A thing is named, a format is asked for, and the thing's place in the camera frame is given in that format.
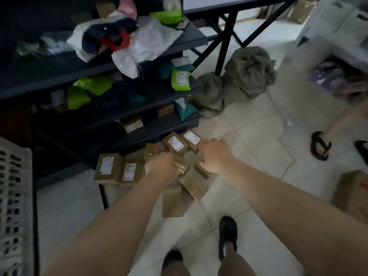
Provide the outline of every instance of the white plastic basket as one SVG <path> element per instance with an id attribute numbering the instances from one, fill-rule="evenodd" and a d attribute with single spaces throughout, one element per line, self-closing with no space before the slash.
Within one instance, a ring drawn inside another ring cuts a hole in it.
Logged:
<path id="1" fill-rule="evenodd" d="M 0 138 L 0 276 L 34 275 L 32 153 Z"/>

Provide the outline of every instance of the stack of packages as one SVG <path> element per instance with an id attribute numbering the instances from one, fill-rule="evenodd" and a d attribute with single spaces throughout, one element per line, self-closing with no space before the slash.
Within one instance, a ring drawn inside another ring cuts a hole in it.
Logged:
<path id="1" fill-rule="evenodd" d="M 162 145 L 173 153 L 174 164 L 179 174 L 179 183 L 176 186 L 167 186 L 162 194 L 162 217 L 181 217 L 184 215 L 184 203 L 182 200 L 182 187 L 188 191 L 192 198 L 200 201 L 207 193 L 208 188 L 190 171 L 191 163 L 184 155 L 191 150 L 199 152 L 201 138 L 191 130 L 178 135 L 171 132 L 162 140 Z M 160 143 L 147 143 L 144 149 L 144 161 L 149 161 L 161 151 Z M 119 153 L 101 154 L 97 163 L 94 180 L 104 185 L 117 185 L 133 187 L 142 178 L 143 159 L 126 159 Z M 199 162 L 194 170 L 204 179 L 208 179 L 211 173 L 206 171 Z"/>

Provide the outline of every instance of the tile floor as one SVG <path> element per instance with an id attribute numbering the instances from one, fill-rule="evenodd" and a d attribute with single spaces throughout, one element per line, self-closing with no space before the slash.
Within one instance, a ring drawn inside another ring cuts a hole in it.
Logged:
<path id="1" fill-rule="evenodd" d="M 260 20 L 239 23 L 238 36 L 245 39 Z M 306 75 L 290 63 L 281 65 L 288 47 L 301 31 L 296 24 L 276 22 L 252 45 L 264 47 L 276 60 L 278 76 L 269 87 L 274 108 L 265 93 L 253 101 L 234 103 L 223 114 L 201 119 L 195 131 L 203 138 L 225 138 L 235 157 L 268 174 L 329 200 L 340 174 L 368 167 L 354 150 L 352 142 L 368 137 L 368 121 L 362 120 L 336 136 L 330 159 L 320 162 L 309 152 L 310 134 L 324 130 L 346 104 L 306 81 Z M 238 46 L 232 39 L 227 60 Z M 219 48 L 194 75 L 214 71 Z M 195 55 L 186 52 L 191 60 Z M 292 122 L 284 128 L 285 120 Z M 192 160 L 200 155 L 187 153 Z M 83 172 L 38 191 L 41 267 L 45 269 L 72 240 L 102 211 L 99 190 L 93 183 L 94 172 Z M 218 223 L 224 215 L 238 223 L 238 252 L 260 275 L 302 275 L 294 256 L 269 231 L 240 194 L 220 176 L 205 181 L 209 192 L 201 202 L 186 198 L 188 209 L 182 218 L 161 218 L 162 199 L 158 199 L 146 234 L 138 249 L 130 275 L 159 275 L 162 260 L 173 246 L 181 249 L 192 275 L 216 275 L 218 260 Z M 110 202 L 127 192 L 108 188 Z"/>

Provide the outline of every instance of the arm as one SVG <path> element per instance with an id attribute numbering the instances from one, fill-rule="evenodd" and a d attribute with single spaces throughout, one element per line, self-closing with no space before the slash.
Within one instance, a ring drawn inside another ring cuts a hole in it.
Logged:
<path id="1" fill-rule="evenodd" d="M 123 198 L 96 217 L 43 276 L 127 275 L 152 210 L 176 174 L 171 153 L 146 163 L 146 175 Z"/>
<path id="2" fill-rule="evenodd" d="M 224 139 L 205 140 L 202 167 L 237 187 L 311 275 L 363 275 L 368 227 L 326 201 L 235 159 Z"/>

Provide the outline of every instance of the green plastic bag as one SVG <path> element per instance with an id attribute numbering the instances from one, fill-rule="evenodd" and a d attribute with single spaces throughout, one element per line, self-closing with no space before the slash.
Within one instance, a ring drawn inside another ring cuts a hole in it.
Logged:
<path id="1" fill-rule="evenodd" d="M 104 77 L 104 76 L 95 76 L 93 78 L 81 78 L 77 80 L 73 86 L 80 87 L 85 89 L 91 93 L 94 93 L 97 96 L 101 96 L 109 89 L 111 89 L 112 84 L 114 83 L 113 80 Z"/>
<path id="2" fill-rule="evenodd" d="M 175 91 L 189 91 L 189 77 L 191 75 L 192 74 L 190 72 L 173 69 L 171 75 L 171 86 Z"/>
<path id="3" fill-rule="evenodd" d="M 179 23 L 183 19 L 183 15 L 181 11 L 176 12 L 167 12 L 167 11 L 158 11 L 151 12 L 149 14 L 152 18 L 157 18 L 161 24 L 172 25 Z"/>
<path id="4" fill-rule="evenodd" d="M 69 110 L 72 110 L 78 109 L 86 103 L 89 103 L 91 101 L 91 98 L 82 88 L 77 86 L 70 86 L 67 89 L 67 100 Z"/>

